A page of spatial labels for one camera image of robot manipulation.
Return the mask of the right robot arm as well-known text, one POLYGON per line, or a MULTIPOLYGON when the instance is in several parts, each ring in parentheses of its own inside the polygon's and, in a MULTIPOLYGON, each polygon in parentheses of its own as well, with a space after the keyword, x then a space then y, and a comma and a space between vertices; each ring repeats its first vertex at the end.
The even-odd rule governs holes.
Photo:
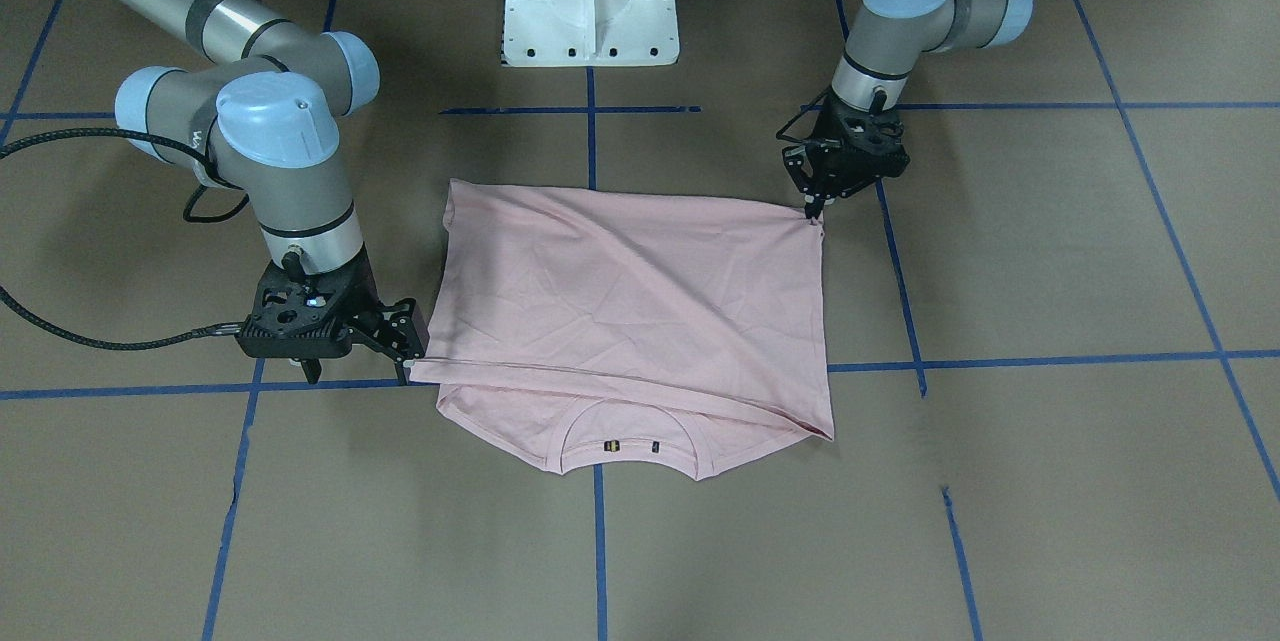
POLYGON ((239 191, 270 255, 241 321, 150 342, 73 334, 9 293, 3 303, 55 336, 101 351, 152 351, 233 336, 253 360, 291 360, 307 383, 324 360, 365 345, 389 358, 399 385, 425 357, 416 299, 381 302, 339 154, 342 116, 380 90, 369 45, 351 32, 310 32, 262 0, 119 0, 210 61, 207 70, 145 67, 122 82, 110 129, 44 132, 4 155, 73 138, 128 139, 191 171, 201 191, 239 191))

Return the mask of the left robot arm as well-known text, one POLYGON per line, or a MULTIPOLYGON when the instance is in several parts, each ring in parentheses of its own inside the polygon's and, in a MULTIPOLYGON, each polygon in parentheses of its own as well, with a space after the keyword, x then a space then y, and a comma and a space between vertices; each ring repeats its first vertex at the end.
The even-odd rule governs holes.
POLYGON ((924 54, 1001 47, 1023 35, 1033 12, 1034 0, 861 0, 832 79, 815 99, 812 131, 805 138, 777 132, 808 220, 905 171, 899 102, 924 54))

